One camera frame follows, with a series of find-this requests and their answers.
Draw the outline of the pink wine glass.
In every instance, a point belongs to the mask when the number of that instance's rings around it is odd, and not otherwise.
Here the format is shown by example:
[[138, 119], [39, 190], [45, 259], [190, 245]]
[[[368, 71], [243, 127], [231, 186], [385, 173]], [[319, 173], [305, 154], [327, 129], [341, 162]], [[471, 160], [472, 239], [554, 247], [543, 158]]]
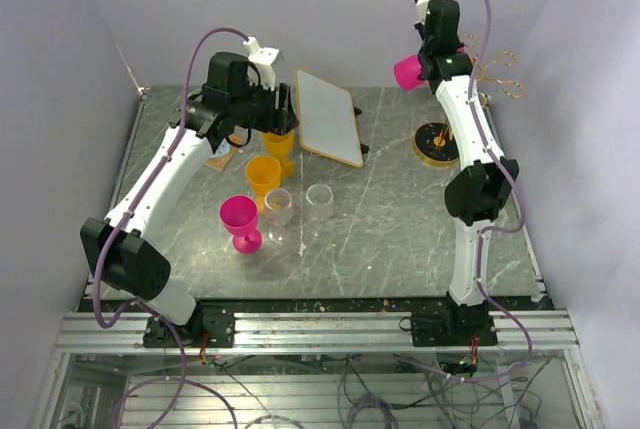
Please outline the pink wine glass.
[[233, 246], [239, 253], [252, 254], [260, 248], [259, 211], [252, 198], [246, 195], [229, 197], [220, 206], [219, 217], [232, 235]]
[[[460, 51], [439, 54], [438, 65], [440, 68], [440, 84], [444, 81], [450, 81], [453, 77], [469, 76], [472, 71], [472, 63], [469, 56]], [[421, 78], [418, 54], [396, 63], [393, 67], [393, 73], [396, 82], [405, 91], [412, 91], [423, 83], [428, 84], [427, 81]]]

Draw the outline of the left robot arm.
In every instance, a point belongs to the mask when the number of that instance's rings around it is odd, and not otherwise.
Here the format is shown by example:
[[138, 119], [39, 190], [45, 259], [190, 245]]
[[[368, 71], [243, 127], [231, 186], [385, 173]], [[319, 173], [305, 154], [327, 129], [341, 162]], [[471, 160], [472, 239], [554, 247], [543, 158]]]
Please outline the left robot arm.
[[171, 264], [153, 242], [192, 177], [236, 129], [284, 135], [296, 127], [290, 87], [276, 80], [274, 67], [281, 57], [270, 47], [247, 55], [215, 53], [202, 88], [188, 94], [172, 116], [160, 148], [134, 186], [104, 218], [85, 221], [80, 237], [101, 327], [115, 323], [102, 314], [101, 286], [107, 284], [161, 319], [178, 344], [192, 346], [202, 338], [203, 309], [172, 280]]

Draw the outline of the clear wine glass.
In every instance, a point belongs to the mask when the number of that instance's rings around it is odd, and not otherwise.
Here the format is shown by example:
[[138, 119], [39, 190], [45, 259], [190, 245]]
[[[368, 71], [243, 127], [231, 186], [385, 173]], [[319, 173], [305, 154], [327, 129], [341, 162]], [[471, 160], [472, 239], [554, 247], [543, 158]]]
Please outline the clear wine glass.
[[332, 216], [334, 196], [326, 184], [311, 185], [305, 194], [306, 229], [314, 240], [323, 237], [326, 221]]
[[269, 238], [283, 244], [286, 226], [294, 216], [291, 194], [284, 188], [269, 191], [264, 199], [264, 214], [269, 223]]

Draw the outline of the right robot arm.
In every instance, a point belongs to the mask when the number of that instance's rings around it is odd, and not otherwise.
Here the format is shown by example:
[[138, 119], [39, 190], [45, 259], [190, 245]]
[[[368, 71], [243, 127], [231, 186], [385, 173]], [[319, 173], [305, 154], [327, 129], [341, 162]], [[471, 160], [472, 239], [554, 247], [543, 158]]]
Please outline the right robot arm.
[[411, 315], [409, 330], [416, 346], [494, 343], [485, 288], [489, 228], [519, 173], [517, 161], [505, 158], [482, 114], [472, 62], [458, 36], [459, 19], [456, 1], [430, 0], [420, 25], [419, 77], [447, 116], [460, 171], [444, 193], [456, 235], [452, 281], [441, 307]]

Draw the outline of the orange wine glass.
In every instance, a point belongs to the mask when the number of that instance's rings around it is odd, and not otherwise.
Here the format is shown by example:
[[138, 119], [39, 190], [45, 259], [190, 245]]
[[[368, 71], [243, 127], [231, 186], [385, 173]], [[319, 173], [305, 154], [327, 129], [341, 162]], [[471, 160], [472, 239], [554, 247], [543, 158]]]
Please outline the orange wine glass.
[[288, 178], [295, 171], [295, 163], [290, 158], [294, 146], [294, 131], [291, 130], [284, 135], [273, 133], [262, 134], [266, 151], [278, 160], [281, 168], [281, 177]]
[[245, 174], [249, 186], [255, 194], [255, 202], [258, 207], [258, 211], [260, 214], [263, 214], [267, 193], [280, 187], [280, 163], [272, 156], [256, 156], [248, 162]]

